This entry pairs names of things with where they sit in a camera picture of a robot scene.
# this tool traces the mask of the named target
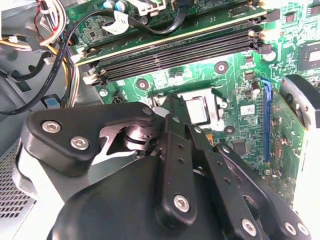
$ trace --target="silver screw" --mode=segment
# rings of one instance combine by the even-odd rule
[[[265,170],[265,171],[264,171],[264,174],[267,175],[267,176],[270,176],[271,173],[272,173],[271,170]]]
[[[176,123],[178,123],[178,124],[180,123],[179,118],[177,118],[177,117],[175,117],[175,116],[173,117],[173,120],[174,120]]]
[[[188,200],[182,195],[176,195],[173,199],[174,205],[179,211],[183,213],[187,213],[190,211],[190,203]]]
[[[102,89],[100,92],[99,92],[99,95],[100,95],[100,97],[103,97],[103,98],[105,98],[106,96],[108,96],[108,92],[107,92],[107,90],[104,90],[104,89]]]
[[[147,108],[147,107],[144,107],[143,109],[142,109],[142,111],[145,113],[145,114],[147,114],[147,115],[152,115],[152,111],[149,109],[149,108]]]
[[[201,134],[202,133],[202,130],[199,128],[199,127],[195,127],[194,130],[198,133],[198,134]]]
[[[301,223],[298,223],[298,229],[300,230],[300,232],[302,232],[304,235],[309,236],[310,233],[308,231],[308,229],[303,226]]]
[[[243,219],[242,220],[242,227],[243,229],[252,237],[257,236],[257,229],[255,225],[249,221],[248,219]]]
[[[89,141],[82,136],[76,136],[72,138],[71,146],[76,150],[85,151],[89,148]]]
[[[226,148],[225,146],[222,147],[223,151],[225,151],[227,154],[230,153],[230,150],[228,148]]]
[[[297,231],[296,229],[294,228],[294,226],[292,226],[290,223],[286,222],[285,223],[285,228],[286,230],[291,233],[293,236],[296,236],[297,235]]]
[[[61,131],[61,125],[56,121],[46,121],[42,124],[42,129],[50,134],[57,134]]]

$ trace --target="yellow wire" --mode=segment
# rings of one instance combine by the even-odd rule
[[[53,46],[48,45],[47,47],[48,47],[48,49],[49,49],[54,55],[58,55],[58,50],[55,49]],[[64,58],[64,59],[63,59],[63,62],[62,62],[62,66],[63,66],[63,69],[64,69],[66,87],[68,87],[68,85],[69,85],[69,78],[68,78],[68,68],[67,68],[66,63],[67,63],[67,59]]]
[[[10,47],[14,47],[14,48],[20,48],[20,49],[25,49],[25,47],[29,47],[27,45],[21,45],[21,44],[16,44],[16,43],[12,43],[9,41],[3,41],[0,40],[0,44],[4,44]],[[54,55],[58,55],[58,50],[56,48],[54,48],[51,45],[48,45],[47,48],[54,54]],[[64,62],[62,62],[62,66],[63,66],[63,70],[64,70],[64,75],[65,75],[65,83],[66,83],[66,87],[68,87],[69,84],[69,78],[68,78],[68,68],[67,68],[67,60],[64,58]]]

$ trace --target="motherboard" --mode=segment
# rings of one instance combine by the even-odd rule
[[[132,1],[91,0],[67,14],[75,23],[107,6],[154,29],[175,19],[175,1],[151,5],[144,15]],[[166,37],[104,28],[114,23],[93,17],[72,38],[102,103],[154,108],[171,93],[183,97],[209,142],[227,143],[292,206],[308,131],[279,91],[288,75],[320,87],[320,2],[198,0]]]

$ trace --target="integrated circuit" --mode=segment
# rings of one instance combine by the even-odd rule
[[[299,51],[299,71],[320,68],[320,42],[302,45]]]
[[[240,157],[248,154],[247,142],[245,140],[233,141],[232,148]]]
[[[238,16],[241,14],[245,14],[246,12],[249,12],[250,8],[248,6],[240,6],[235,9],[230,10],[231,16]]]
[[[309,8],[308,13],[311,16],[316,16],[320,14],[320,5],[315,5]]]
[[[289,12],[285,15],[285,23],[293,23],[296,20],[296,13],[295,12]]]
[[[248,71],[245,73],[245,80],[253,80],[255,79],[255,73],[253,71]]]

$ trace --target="cable connector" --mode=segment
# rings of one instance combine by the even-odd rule
[[[194,0],[173,0],[171,2],[172,8],[175,11],[178,11],[179,8],[192,8],[192,6],[195,4]]]

